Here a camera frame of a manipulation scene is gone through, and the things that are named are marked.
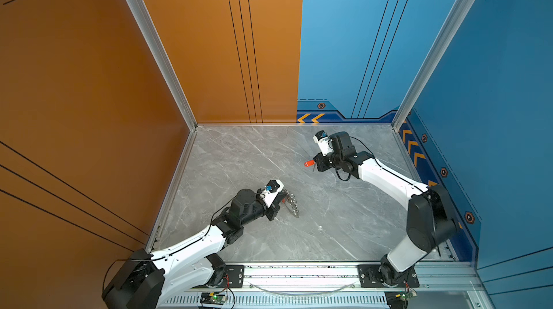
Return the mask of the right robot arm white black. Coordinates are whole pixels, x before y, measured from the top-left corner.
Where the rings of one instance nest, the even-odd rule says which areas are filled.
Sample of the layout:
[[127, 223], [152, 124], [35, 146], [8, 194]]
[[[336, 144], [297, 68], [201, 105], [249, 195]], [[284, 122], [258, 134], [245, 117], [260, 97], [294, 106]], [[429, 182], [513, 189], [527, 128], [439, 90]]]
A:
[[313, 136], [320, 152], [313, 162], [319, 172], [334, 169], [382, 190], [407, 211], [406, 236], [380, 261], [377, 279], [388, 287], [407, 282], [420, 260], [459, 232], [452, 198], [442, 185], [429, 186], [384, 165], [370, 150], [358, 152], [346, 132]]

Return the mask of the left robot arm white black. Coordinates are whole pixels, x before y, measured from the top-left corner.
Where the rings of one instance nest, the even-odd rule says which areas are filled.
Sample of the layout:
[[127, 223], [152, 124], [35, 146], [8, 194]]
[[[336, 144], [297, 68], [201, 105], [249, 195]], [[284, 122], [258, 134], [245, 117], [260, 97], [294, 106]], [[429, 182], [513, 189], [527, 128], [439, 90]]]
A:
[[273, 221], [283, 204], [298, 212], [295, 196], [278, 180], [257, 191], [240, 190], [192, 237], [158, 251], [139, 249], [122, 260], [103, 284], [102, 300], [108, 308], [157, 308], [194, 287], [227, 287], [220, 251], [239, 240], [247, 224], [263, 217]]

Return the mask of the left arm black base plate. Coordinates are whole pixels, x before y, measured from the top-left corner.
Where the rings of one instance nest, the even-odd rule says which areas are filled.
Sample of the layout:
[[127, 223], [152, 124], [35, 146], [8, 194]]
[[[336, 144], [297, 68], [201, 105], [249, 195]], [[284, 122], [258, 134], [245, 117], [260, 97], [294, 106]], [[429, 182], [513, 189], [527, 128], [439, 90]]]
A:
[[243, 264], [227, 264], [225, 270], [217, 270], [207, 284], [195, 289], [226, 288], [239, 289], [243, 287], [245, 266]]

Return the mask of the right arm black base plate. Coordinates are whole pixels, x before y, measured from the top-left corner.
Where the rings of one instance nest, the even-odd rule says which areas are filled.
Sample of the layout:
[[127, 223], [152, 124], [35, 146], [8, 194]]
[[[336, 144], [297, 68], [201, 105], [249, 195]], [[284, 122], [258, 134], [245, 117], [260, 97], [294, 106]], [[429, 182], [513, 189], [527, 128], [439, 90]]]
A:
[[357, 266], [357, 271], [363, 288], [420, 287], [415, 267], [397, 272], [387, 264], [360, 264]]

